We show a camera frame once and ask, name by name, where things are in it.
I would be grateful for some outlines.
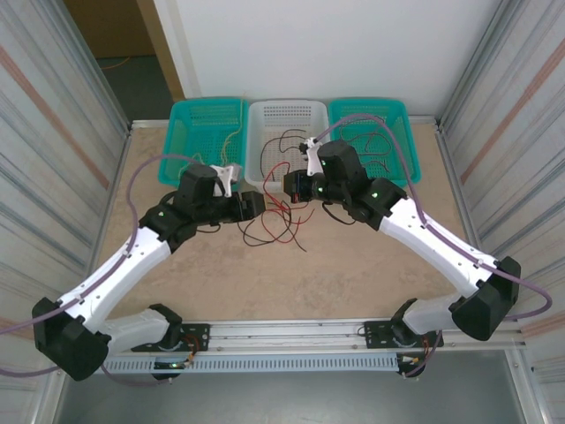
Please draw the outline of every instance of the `purple tube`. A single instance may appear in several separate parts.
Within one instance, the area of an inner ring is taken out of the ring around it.
[[[133,246],[135,245],[135,239],[138,236],[139,216],[138,216],[138,211],[135,208],[135,205],[133,204],[133,201],[132,201],[133,183],[135,182],[135,178],[137,178],[139,173],[146,166],[148,166],[150,163],[153,163],[155,161],[159,161],[161,159],[181,159],[183,161],[187,161],[187,162],[191,162],[191,163],[199,163],[198,161],[195,161],[191,157],[183,156],[183,155],[175,155],[175,154],[158,155],[158,156],[154,156],[154,157],[147,159],[145,162],[143,162],[133,172],[133,175],[130,178],[130,181],[127,183],[127,187],[125,189],[125,198],[127,200],[127,204],[130,207],[130,210],[132,211],[132,237],[131,237],[130,243],[125,248],[125,251],[127,253],[129,253],[133,249]],[[112,267],[108,271],[106,271],[106,273],[104,275],[102,275],[100,278],[98,278],[98,280],[96,280],[95,283],[93,283],[90,287],[88,287],[86,290],[84,290],[80,294],[81,297],[85,298],[90,293],[92,293],[94,290],[96,290],[98,287],[100,287],[101,284],[103,284],[106,280],[108,280],[108,278],[110,278],[111,275],[114,274],[118,268],[120,268],[120,266],[122,265],[122,263],[124,263],[126,258],[127,258],[127,254],[123,254],[122,256],[120,256],[120,259],[118,259],[116,261],[116,263],[114,263],[114,265],[112,265]],[[33,318],[31,320],[27,320],[25,322],[20,322],[18,324],[14,324],[14,325],[7,327],[5,329],[0,329],[0,336],[2,336],[3,334],[12,333],[13,331],[17,331],[19,329],[24,329],[27,326],[34,325],[34,324],[37,324],[39,322],[43,322],[45,320],[48,320],[49,318],[52,318],[53,316],[61,314],[62,312],[69,309],[70,307],[73,307],[78,302],[79,302],[78,299],[73,299],[70,302],[65,303],[64,305],[60,306],[58,309],[56,309],[54,311],[48,312],[48,313],[40,315],[40,316],[36,316],[35,318]],[[1,369],[0,368],[0,375],[6,375],[6,376],[9,376],[9,377],[34,377],[34,376],[37,376],[37,375],[44,375],[44,374],[51,373],[51,372],[53,372],[57,369],[59,369],[59,368],[58,367],[51,367],[51,368],[47,368],[47,369],[43,369],[43,370],[39,370],[39,371],[33,371],[33,372],[30,372],[30,373],[14,373],[14,372],[9,371],[7,369]]]
[[[418,194],[416,193],[416,188],[414,187],[414,183],[412,183],[412,180],[411,180],[411,177],[410,177],[410,171],[408,170],[408,165],[406,164],[406,159],[404,158],[403,151],[400,149],[400,146],[398,145],[398,141],[396,141],[395,135],[392,133],[390,128],[388,128],[388,126],[385,124],[385,122],[382,119],[380,119],[379,117],[376,117],[375,115],[370,115],[368,113],[354,113],[354,114],[351,114],[347,117],[342,117],[340,120],[338,120],[337,122],[332,124],[327,130],[323,131],[318,137],[316,137],[316,140],[322,140],[326,135],[331,133],[338,126],[345,124],[346,122],[350,122],[351,120],[355,120],[355,119],[359,119],[359,118],[371,119],[372,121],[376,122],[383,130],[385,130],[387,132],[388,136],[392,140],[393,145],[395,146],[396,153],[398,154],[398,158],[400,159],[400,164],[403,166],[404,175],[406,175],[406,181],[408,182],[408,187],[410,188],[410,192],[412,194],[412,199],[414,200],[414,204],[416,205],[416,210],[418,211],[418,217],[419,217],[422,225],[424,225],[436,238],[441,240],[447,246],[451,247],[458,254],[464,256],[469,261],[473,262],[475,265],[477,265],[477,266],[479,266],[483,269],[486,269],[487,271],[490,271],[493,274],[496,274],[497,276],[501,276],[503,278],[506,278],[513,283],[523,285],[524,287],[527,287],[528,289],[536,292],[537,294],[543,296],[546,299],[546,304],[544,306],[539,307],[538,309],[534,309],[533,311],[530,311],[530,312],[524,312],[522,314],[508,315],[505,318],[505,320],[510,321],[510,320],[517,320],[517,319],[522,319],[522,318],[530,318],[530,317],[535,316],[535,315],[543,314],[546,310],[548,310],[552,306],[552,304],[554,302],[553,302],[551,296],[549,295],[549,293],[547,291],[545,291],[544,289],[542,289],[541,287],[538,287],[537,285],[535,285],[533,283],[530,283],[529,281],[525,281],[522,278],[517,278],[515,276],[511,276],[510,274],[508,274],[506,272],[500,271],[499,269],[493,268],[493,267],[483,263],[482,261],[479,261],[472,254],[468,254],[467,252],[465,252],[461,247],[459,247],[458,245],[453,243],[451,240],[446,238],[443,234],[441,234],[431,224],[429,224],[427,222],[426,215],[424,214],[424,210],[422,209],[422,204],[420,203]]]

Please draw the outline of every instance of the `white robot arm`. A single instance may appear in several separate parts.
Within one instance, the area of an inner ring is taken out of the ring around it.
[[[139,221],[134,245],[124,245],[89,278],[57,302],[41,299],[34,317],[75,303],[34,325],[35,345],[74,380],[90,376],[108,355],[152,343],[172,348],[180,338],[182,318],[163,305],[152,305],[140,314],[106,321],[119,300],[157,264],[165,261],[200,225],[247,221],[265,210],[256,192],[232,193],[239,167],[191,165],[178,190]],[[121,265],[100,284],[118,260]]]
[[[520,275],[512,258],[497,261],[484,254],[425,215],[419,219],[413,199],[385,178],[368,178],[355,149],[345,141],[326,144],[306,140],[301,151],[307,155],[307,170],[287,174],[284,192],[293,202],[320,200],[343,205],[358,222],[367,223],[397,239],[432,264],[452,283],[457,294],[437,299],[408,300],[392,319],[395,337],[403,345],[430,331],[460,329],[477,340],[487,340],[500,324],[518,295],[518,286],[477,266],[434,235],[433,227],[461,252],[511,276]]]
[[[410,299],[390,320],[399,345],[413,345],[421,335],[441,329],[460,329],[478,340],[487,340],[516,303],[517,284],[478,267],[435,237],[421,221],[414,200],[385,178],[370,179],[355,149],[343,141],[324,145],[304,144],[308,169],[284,177],[283,187],[293,202],[312,199],[340,203],[358,222],[367,223],[411,248],[451,282],[457,294],[437,299]],[[129,240],[97,271],[58,302],[42,299],[34,316],[56,310],[77,299],[66,311],[35,324],[35,344],[73,379],[90,376],[109,354],[147,343],[172,348],[179,339],[182,319],[163,305],[152,305],[141,314],[106,321],[117,302],[153,267],[165,261],[198,225],[240,222],[265,210],[261,194],[226,190],[234,172],[193,165],[183,174],[172,204],[167,201],[147,211],[139,221],[135,244]],[[520,266],[511,258],[496,261],[467,245],[427,216],[427,223],[462,252],[472,254],[495,269],[519,276]],[[118,258],[122,265],[104,284],[97,285]],[[95,288],[84,298],[82,293]]]

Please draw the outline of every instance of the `corrugated metal wall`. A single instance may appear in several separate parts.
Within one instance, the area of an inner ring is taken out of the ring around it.
[[[478,238],[512,255],[554,307],[523,322],[556,422],[565,422],[565,1],[511,2],[441,120]],[[543,299],[522,291],[518,309]]]
[[[0,327],[87,272],[127,127],[60,2],[0,3]],[[45,366],[31,329],[0,367]],[[25,422],[40,378],[0,377],[0,422]]]

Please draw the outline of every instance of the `plastic basket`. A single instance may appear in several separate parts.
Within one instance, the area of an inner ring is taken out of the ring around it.
[[[353,113],[369,113],[382,118],[392,130],[400,145],[410,170],[411,180],[417,183],[421,178],[418,154],[408,114],[404,103],[391,99],[340,99],[329,104],[330,124]],[[345,124],[331,133],[332,140],[351,140],[350,144],[358,152],[369,178],[384,177],[402,187],[406,186],[406,176],[392,140],[387,133],[370,119]]]
[[[170,111],[162,152],[189,156],[206,165],[238,163],[245,168],[248,109],[247,101],[233,97],[177,102]],[[222,159],[223,148],[227,161]],[[159,181],[178,187],[185,166],[180,159],[162,160]]]
[[[263,192],[263,181],[276,164],[289,162],[290,170],[305,169],[307,162],[300,154],[298,144],[302,138],[315,137],[326,128],[328,110],[321,102],[280,100],[252,104],[247,129],[245,181]],[[277,140],[284,134],[285,139]],[[287,166],[281,166],[275,170],[275,181],[271,178],[266,183],[270,193],[283,190],[281,180],[287,169]]]

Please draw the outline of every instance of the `marble-patterned surface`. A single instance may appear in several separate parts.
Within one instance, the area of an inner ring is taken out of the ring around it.
[[[426,212],[463,236],[463,229],[432,125],[414,125],[422,168],[417,185]],[[106,260],[128,237],[130,211],[124,198],[131,174],[158,155],[166,129],[133,133],[117,199],[101,254]],[[149,165],[133,188],[143,215],[171,187],[157,180],[158,164]],[[435,269],[396,240],[363,224],[345,226],[316,207],[293,244],[248,247],[235,224],[217,234],[198,234],[145,276],[117,305],[112,316],[138,313],[161,302],[185,320],[323,319],[389,316],[412,297],[429,299],[454,291]],[[335,214],[346,219],[339,209]],[[277,228],[275,217],[269,217]],[[260,223],[252,234],[264,237]]]

